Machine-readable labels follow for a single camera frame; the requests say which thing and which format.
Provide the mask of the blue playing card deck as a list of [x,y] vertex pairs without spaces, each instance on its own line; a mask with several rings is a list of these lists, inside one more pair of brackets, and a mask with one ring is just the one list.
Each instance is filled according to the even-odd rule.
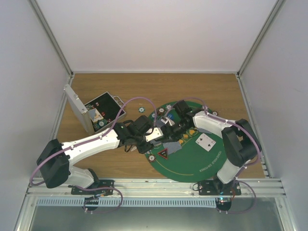
[[156,147],[156,146],[159,146],[161,145],[161,142],[160,141],[151,141],[151,144]]

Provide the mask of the black red triangular all-in button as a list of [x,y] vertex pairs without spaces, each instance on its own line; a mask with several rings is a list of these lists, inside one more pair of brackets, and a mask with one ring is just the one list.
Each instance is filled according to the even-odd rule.
[[162,157],[163,159],[167,160],[167,159],[168,159],[168,149],[165,148],[165,149],[159,151],[159,152],[158,152],[158,155],[159,155],[160,157]]

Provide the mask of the blue orange 10 chip stack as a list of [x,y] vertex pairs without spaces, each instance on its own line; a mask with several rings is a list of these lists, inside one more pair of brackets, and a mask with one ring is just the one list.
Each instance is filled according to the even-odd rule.
[[168,111],[168,110],[171,110],[172,109],[172,105],[170,105],[170,104],[168,104],[168,105],[166,105],[166,110]]

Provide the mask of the blue green 50 chip stack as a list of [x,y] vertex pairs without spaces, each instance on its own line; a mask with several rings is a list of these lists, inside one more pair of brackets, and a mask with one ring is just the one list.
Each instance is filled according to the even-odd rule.
[[139,108],[139,113],[144,113],[144,111],[145,111],[145,108],[144,108],[144,107],[140,107],[140,108]]

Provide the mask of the blue small blind button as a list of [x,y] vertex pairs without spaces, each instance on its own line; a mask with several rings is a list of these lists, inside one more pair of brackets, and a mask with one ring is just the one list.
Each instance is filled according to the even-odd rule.
[[172,113],[169,113],[169,114],[168,114],[168,118],[173,119],[173,118],[174,118],[173,114],[172,114]]

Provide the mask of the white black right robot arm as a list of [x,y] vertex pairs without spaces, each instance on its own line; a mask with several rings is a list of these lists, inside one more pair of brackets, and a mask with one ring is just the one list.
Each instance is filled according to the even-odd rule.
[[162,116],[166,124],[161,127],[165,138],[178,138],[188,128],[205,129],[222,138],[226,161],[215,174],[214,191],[224,195],[230,190],[230,182],[261,158],[262,147],[249,122],[245,119],[227,120],[208,111],[204,104],[192,109],[185,100],[170,106]]

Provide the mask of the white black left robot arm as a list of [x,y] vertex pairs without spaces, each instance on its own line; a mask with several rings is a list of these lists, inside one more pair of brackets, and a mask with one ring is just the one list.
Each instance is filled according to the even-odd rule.
[[99,190],[96,174],[91,169],[75,167],[77,162],[125,145],[136,146],[143,154],[152,148],[150,142],[161,135],[159,128],[142,115],[129,125],[114,123],[113,127],[81,140],[65,143],[51,140],[37,159],[37,165],[47,188],[68,184],[80,186],[88,194],[95,194]]

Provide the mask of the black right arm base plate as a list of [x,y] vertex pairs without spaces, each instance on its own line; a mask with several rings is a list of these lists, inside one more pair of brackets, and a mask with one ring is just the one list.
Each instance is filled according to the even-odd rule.
[[228,196],[241,195],[241,187],[239,183],[233,181],[223,184],[219,180],[202,180],[197,182],[197,190],[199,195],[208,196]]

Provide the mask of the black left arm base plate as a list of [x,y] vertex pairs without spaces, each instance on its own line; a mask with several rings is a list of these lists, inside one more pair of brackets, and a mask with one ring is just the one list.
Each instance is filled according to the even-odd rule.
[[114,180],[98,180],[97,182],[94,182],[92,185],[87,187],[87,191],[77,188],[76,186],[69,186],[71,188],[71,194],[72,195],[94,195],[94,196],[107,196],[112,195],[113,190],[112,189],[103,189],[98,190],[97,188],[106,188],[106,187],[113,187],[115,181]]

